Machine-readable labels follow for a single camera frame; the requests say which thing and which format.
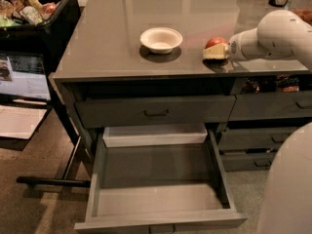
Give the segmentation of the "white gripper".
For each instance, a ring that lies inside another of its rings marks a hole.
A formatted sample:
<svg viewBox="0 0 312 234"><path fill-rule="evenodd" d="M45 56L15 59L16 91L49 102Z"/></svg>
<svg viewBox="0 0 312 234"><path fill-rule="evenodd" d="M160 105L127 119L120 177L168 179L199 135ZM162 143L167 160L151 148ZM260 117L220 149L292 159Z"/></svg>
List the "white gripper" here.
<svg viewBox="0 0 312 234"><path fill-rule="evenodd" d="M229 47L226 43L219 43L205 49L203 59L227 59L229 55L234 61L243 60L241 49L243 35L243 32L233 35L229 40Z"/></svg>

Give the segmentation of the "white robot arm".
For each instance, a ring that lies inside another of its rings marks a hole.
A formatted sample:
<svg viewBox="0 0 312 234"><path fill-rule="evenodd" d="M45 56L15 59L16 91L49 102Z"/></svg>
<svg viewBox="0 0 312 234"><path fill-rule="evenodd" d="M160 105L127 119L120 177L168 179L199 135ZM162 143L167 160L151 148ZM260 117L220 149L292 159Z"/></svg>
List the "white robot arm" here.
<svg viewBox="0 0 312 234"><path fill-rule="evenodd" d="M312 68L311 25L287 10L264 16L257 27L221 42L211 39L204 59L237 61L293 56ZM312 234L312 124L293 132L270 167L256 234Z"/></svg>

